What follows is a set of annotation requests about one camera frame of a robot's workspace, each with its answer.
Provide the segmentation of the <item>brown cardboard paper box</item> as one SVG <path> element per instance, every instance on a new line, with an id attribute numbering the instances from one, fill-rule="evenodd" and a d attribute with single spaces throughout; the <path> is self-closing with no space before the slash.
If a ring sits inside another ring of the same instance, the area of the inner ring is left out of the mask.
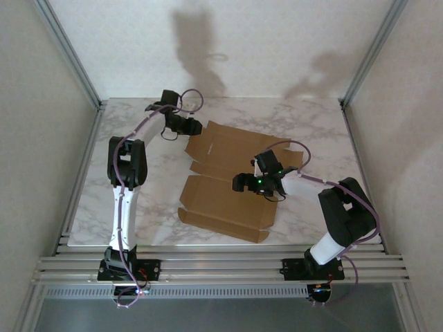
<path id="1" fill-rule="evenodd" d="M 278 205 L 249 190 L 234 191 L 233 179 L 237 174 L 253 173 L 254 156 L 267 147 L 283 166 L 301 166 L 303 153 L 289 146 L 286 138 L 210 121 L 201 134 L 190 137 L 185 149 L 193 159 L 193 173 L 181 193 L 179 219 L 245 241 L 264 241 Z"/>

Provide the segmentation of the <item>aluminium mounting rails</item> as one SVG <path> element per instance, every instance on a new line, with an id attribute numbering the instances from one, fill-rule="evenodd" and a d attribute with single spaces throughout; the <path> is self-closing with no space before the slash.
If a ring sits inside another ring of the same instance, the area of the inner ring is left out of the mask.
<path id="1" fill-rule="evenodd" d="M 282 260 L 301 258 L 306 246 L 139 246 L 140 259 L 161 260 L 159 284 L 281 284 Z M 344 282 L 409 282 L 401 255 L 387 254 L 381 244 L 349 251 L 343 262 Z M 98 246 L 59 246 L 56 254 L 41 257 L 31 277 L 33 284 L 95 284 L 103 251 Z"/>

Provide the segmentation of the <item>aluminium side rail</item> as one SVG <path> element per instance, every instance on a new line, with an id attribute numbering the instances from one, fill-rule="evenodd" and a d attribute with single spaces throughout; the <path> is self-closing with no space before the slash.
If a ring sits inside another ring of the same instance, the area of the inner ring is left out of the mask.
<path id="1" fill-rule="evenodd" d="M 369 199 L 370 203 L 374 205 L 370 189 L 368 187 L 368 182 L 365 177 L 363 171 L 363 163 L 361 154 L 359 153 L 357 144 L 356 144 L 356 129 L 351 127 L 351 108 L 348 111 L 341 111 L 341 115 L 343 117 L 343 122 L 345 126 L 345 133 L 347 135 L 346 144 L 345 144 L 345 152 L 346 154 L 346 162 L 344 162 L 343 166 L 344 170 L 342 171 L 344 177 L 351 176 L 355 178 L 360 186 L 362 187 L 363 192 Z M 384 243 L 383 237 L 380 234 L 380 231 L 373 238 L 368 239 L 367 241 L 362 241 L 361 243 L 355 244 L 355 246 L 379 246 L 381 251 L 384 253 L 388 253 L 388 249 Z"/>
<path id="2" fill-rule="evenodd" d="M 107 101 L 101 103 L 101 105 L 96 109 L 96 114 L 93 119 L 92 127 L 87 137 L 86 146 L 80 161 L 80 166 L 75 177 L 75 182 L 71 190 L 68 205 L 64 213 L 62 220 L 62 225 L 55 242 L 55 247 L 53 249 L 53 254 L 57 252 L 58 246 L 61 244 L 62 239 L 69 237 L 70 229 L 74 222 L 75 214 L 78 208 L 78 203 L 82 194 L 82 189 L 87 176 L 89 163 L 91 162 L 91 157 L 93 154 L 93 149 L 96 143 L 97 135 L 102 122 L 103 113 L 105 112 Z"/>

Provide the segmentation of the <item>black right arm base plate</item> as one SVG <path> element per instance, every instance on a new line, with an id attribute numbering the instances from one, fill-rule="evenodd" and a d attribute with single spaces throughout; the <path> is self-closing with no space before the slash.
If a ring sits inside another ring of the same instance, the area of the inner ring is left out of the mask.
<path id="1" fill-rule="evenodd" d="M 280 274 L 285 281 L 329 281 L 344 280 L 341 261 L 333 259 L 325 265 L 311 264 L 306 259 L 283 259 Z"/>

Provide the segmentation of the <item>aluminium frame post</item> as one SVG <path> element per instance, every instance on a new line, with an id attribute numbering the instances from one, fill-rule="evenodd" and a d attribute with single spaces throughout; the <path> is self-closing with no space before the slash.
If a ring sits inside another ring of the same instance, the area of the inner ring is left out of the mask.
<path id="1" fill-rule="evenodd" d="M 78 80 L 91 105 L 95 109 L 100 110 L 102 100 L 82 65 L 61 21 L 58 19 L 50 0 L 30 0 L 30 2 L 35 6 L 43 23 L 48 28 L 49 33 L 53 36 L 57 47 L 67 64 L 72 69 L 74 76 Z"/>
<path id="2" fill-rule="evenodd" d="M 350 82 L 350 85 L 348 86 L 344 96 L 339 100 L 343 113 L 346 112 L 347 108 L 350 106 L 353 99 L 359 92 L 362 83 L 375 63 L 375 60 L 381 52 L 384 44 L 387 42 L 393 28 L 395 27 L 408 2 L 409 0 L 392 0 L 387 13 L 378 27 L 374 38 L 372 39 L 354 77 Z"/>

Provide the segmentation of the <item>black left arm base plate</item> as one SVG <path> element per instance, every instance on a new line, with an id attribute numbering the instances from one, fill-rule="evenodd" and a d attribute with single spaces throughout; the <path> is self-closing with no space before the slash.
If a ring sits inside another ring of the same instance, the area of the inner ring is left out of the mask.
<path id="1" fill-rule="evenodd" d="M 128 263 L 132 276 L 138 282 L 157 282 L 161 271 L 161 260 L 158 259 L 137 259 L 133 264 Z M 100 262 L 97 280 L 99 282 L 122 282 L 130 281 L 127 269 L 121 261 Z"/>

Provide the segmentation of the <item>aluminium frame leg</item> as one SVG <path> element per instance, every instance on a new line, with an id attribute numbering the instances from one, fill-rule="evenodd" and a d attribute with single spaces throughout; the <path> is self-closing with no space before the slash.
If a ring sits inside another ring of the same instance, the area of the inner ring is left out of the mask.
<path id="1" fill-rule="evenodd" d="M 35 307 L 38 302 L 39 287 L 31 284 L 26 292 L 23 304 L 19 310 L 19 314 L 12 332 L 25 332 L 30 320 L 33 318 Z"/>
<path id="2" fill-rule="evenodd" d="M 392 285 L 405 332 L 427 332 L 422 313 L 409 283 Z"/>

